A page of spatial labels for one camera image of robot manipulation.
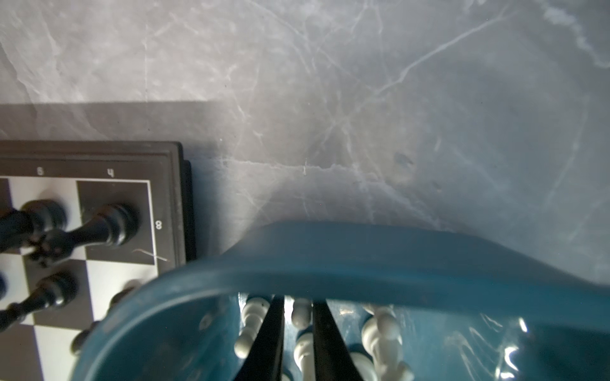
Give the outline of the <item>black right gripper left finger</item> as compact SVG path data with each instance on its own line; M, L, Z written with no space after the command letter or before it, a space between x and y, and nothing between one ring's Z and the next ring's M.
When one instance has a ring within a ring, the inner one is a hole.
M271 301L262 297L250 298L241 310L235 355L243 364L236 380L281 380L284 354L284 297Z

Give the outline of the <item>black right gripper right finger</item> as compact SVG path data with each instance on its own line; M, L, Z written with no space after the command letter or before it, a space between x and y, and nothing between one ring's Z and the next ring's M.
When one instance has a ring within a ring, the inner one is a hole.
M362 380L324 301L313 303L312 333L317 380Z

